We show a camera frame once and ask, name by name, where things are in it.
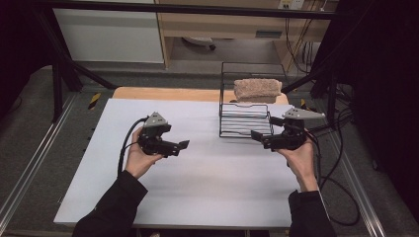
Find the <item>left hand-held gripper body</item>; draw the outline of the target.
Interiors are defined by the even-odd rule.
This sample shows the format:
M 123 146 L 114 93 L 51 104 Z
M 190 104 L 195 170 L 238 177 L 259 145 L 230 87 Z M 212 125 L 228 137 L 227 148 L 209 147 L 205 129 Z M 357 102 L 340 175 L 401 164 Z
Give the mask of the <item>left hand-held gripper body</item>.
M 179 143 L 165 141 L 162 138 L 165 132 L 159 132 L 159 126 L 163 124 L 169 123 L 162 115 L 154 112 L 144 122 L 137 143 L 147 155 L 178 156 L 180 152 Z

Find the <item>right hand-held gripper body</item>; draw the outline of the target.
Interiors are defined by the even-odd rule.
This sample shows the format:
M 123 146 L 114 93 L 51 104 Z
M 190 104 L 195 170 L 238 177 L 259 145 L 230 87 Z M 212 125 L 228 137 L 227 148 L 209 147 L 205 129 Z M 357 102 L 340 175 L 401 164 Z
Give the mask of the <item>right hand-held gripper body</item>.
M 323 119 L 324 117 L 324 113 L 291 108 L 281 116 L 281 119 L 284 120 L 282 133 L 264 135 L 263 146 L 272 151 L 277 149 L 296 150 L 306 141 L 304 122 L 307 119 Z

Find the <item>brown towel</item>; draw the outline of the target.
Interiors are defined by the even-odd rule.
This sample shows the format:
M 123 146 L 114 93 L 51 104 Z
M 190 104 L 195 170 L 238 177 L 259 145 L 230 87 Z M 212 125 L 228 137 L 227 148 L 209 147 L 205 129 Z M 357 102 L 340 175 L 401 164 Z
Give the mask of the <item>brown towel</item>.
M 277 79 L 247 78 L 234 81 L 238 102 L 274 104 L 281 95 L 282 83 Z

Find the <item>black wire rack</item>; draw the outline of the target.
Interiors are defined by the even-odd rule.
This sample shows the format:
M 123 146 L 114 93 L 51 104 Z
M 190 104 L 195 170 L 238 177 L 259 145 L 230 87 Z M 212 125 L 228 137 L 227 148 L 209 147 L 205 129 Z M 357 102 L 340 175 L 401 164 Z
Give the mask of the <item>black wire rack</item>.
M 282 64 L 268 62 L 222 62 L 218 124 L 220 137 L 250 138 L 251 131 L 273 134 L 267 104 L 240 103 L 233 92 L 234 81 L 242 78 L 287 78 Z

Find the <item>person's right hand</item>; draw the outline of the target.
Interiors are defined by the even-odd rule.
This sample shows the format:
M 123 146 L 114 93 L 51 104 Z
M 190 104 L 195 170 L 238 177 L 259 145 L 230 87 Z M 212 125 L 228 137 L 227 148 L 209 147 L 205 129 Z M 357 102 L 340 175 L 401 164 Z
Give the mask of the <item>person's right hand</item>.
M 314 173 L 314 148 L 310 139 L 296 150 L 278 149 L 277 152 L 286 158 L 303 193 L 318 190 Z

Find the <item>person's left hand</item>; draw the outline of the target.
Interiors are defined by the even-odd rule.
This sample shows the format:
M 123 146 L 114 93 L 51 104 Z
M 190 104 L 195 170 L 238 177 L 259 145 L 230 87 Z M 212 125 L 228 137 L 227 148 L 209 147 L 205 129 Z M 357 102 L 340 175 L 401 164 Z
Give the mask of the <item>person's left hand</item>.
M 131 137 L 131 146 L 128 149 L 125 170 L 129 172 L 136 179 L 143 176 L 152 165 L 158 160 L 162 159 L 161 154 L 145 154 L 139 144 L 137 143 L 138 137 L 142 128 L 138 128 Z

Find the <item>black metal stand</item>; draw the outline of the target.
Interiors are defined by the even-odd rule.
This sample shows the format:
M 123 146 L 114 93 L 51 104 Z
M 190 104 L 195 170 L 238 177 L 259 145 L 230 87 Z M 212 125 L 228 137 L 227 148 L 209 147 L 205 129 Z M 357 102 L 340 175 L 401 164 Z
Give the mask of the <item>black metal stand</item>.
M 313 99 L 318 99 L 324 94 L 327 94 L 326 121 L 331 128 L 336 129 L 337 122 L 335 121 L 335 106 L 337 75 L 334 69 L 327 69 L 326 67 L 312 69 L 308 75 L 284 87 L 282 92 L 287 94 L 312 80 L 314 80 L 314 85 L 310 90 L 310 95 Z
M 118 86 L 94 74 L 92 71 L 75 62 L 66 45 L 59 25 L 54 25 L 50 17 L 54 16 L 52 10 L 31 9 L 34 17 L 31 23 L 37 27 L 37 35 L 43 43 L 47 56 L 52 65 L 53 121 L 57 121 L 63 114 L 62 83 L 65 83 L 70 92 L 80 92 L 83 84 L 79 75 L 86 76 L 107 89 L 117 89 Z

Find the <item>white power strip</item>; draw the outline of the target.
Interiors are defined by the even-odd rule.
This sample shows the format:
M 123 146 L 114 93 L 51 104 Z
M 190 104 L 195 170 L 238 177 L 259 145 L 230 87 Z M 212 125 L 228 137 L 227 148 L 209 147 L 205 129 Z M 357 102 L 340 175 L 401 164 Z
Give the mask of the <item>white power strip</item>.
M 205 48 L 208 48 L 209 50 L 215 50 L 216 46 L 214 45 L 213 41 L 211 38 L 189 38 L 189 37 L 184 37 L 184 40 L 195 44 L 195 45 L 200 45 L 200 46 L 204 46 Z

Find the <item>white cabinet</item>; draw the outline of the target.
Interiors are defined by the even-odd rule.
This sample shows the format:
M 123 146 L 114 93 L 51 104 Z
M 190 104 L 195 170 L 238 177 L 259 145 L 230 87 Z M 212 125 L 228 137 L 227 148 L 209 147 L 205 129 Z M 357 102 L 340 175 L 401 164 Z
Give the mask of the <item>white cabinet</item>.
M 54 9 L 74 60 L 163 63 L 155 13 Z

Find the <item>black curtain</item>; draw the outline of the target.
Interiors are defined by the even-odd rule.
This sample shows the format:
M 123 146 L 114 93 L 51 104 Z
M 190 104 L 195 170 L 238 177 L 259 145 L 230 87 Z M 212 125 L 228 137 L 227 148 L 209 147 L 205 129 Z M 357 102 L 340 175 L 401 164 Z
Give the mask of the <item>black curtain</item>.
M 378 165 L 419 219 L 419 0 L 340 0 L 355 38 L 338 80 Z
M 0 120 L 11 110 L 31 75 L 50 64 L 20 8 L 0 0 Z

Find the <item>wooden desk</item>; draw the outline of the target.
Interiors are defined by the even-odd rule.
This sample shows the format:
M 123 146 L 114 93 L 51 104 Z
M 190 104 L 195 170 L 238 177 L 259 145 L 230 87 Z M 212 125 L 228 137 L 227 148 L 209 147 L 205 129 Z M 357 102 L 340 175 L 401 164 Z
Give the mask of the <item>wooden desk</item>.
M 319 12 L 324 0 L 304 0 L 299 11 Z M 280 0 L 154 0 L 157 4 L 279 9 Z M 274 43 L 278 57 L 291 68 L 302 45 L 321 42 L 328 20 L 159 13 L 160 33 L 169 38 L 263 39 Z

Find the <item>black metal crossbar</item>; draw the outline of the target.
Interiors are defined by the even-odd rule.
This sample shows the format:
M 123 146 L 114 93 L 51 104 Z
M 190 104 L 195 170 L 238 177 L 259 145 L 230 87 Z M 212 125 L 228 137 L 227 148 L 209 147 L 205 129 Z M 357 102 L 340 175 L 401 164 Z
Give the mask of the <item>black metal crossbar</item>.
M 340 17 L 340 15 L 335 12 L 252 9 L 242 7 L 220 7 L 200 5 L 145 4 L 75 0 L 34 0 L 33 4 L 37 7 L 95 11 L 225 15 L 313 20 L 333 20 Z

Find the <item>aluminium floor rail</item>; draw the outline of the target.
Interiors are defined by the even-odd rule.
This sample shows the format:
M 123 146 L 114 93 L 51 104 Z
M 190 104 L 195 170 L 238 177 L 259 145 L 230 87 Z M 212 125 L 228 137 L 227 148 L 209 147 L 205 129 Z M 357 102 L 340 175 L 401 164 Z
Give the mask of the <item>aluminium floor rail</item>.
M 53 122 L 49 126 L 48 131 L 42 138 L 42 141 L 37 147 L 37 150 L 32 155 L 17 184 L 6 198 L 4 204 L 0 207 L 0 233 L 4 232 L 7 228 L 7 225 L 9 224 L 16 209 L 22 201 L 27 189 L 34 179 L 34 176 L 38 172 L 38 169 L 42 165 L 42 162 L 50 147 L 52 146 L 54 140 L 61 131 L 61 128 L 66 122 L 75 101 L 78 99 L 78 96 L 78 93 L 71 93 L 65 100 L 62 114 L 58 117 L 57 121 Z
M 356 171 L 351 164 L 348 155 L 345 151 L 342 151 L 339 156 L 341 157 L 341 170 L 343 171 L 349 188 L 360 207 L 361 216 L 363 217 L 364 223 L 370 233 L 370 236 L 385 237 L 385 231 L 381 225 L 381 222 L 377 217 L 376 211 L 361 183 L 361 180 L 356 174 Z

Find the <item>white wall outlet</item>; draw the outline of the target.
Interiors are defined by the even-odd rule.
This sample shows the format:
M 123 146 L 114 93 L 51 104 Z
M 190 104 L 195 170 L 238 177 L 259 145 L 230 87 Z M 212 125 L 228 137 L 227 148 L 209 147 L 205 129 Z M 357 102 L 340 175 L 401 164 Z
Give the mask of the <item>white wall outlet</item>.
M 286 10 L 300 10 L 304 0 L 280 0 L 278 8 Z

